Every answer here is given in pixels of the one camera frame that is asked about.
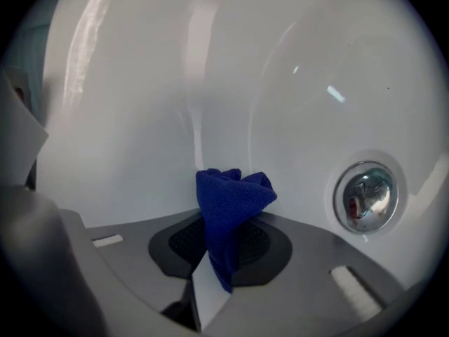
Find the blue cloth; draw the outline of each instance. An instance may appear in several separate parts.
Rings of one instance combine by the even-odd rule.
[[[272,203],[276,193],[263,172],[241,179],[237,168],[210,168],[196,173],[196,198],[206,223],[210,262],[223,289],[231,293],[238,256],[235,230]]]

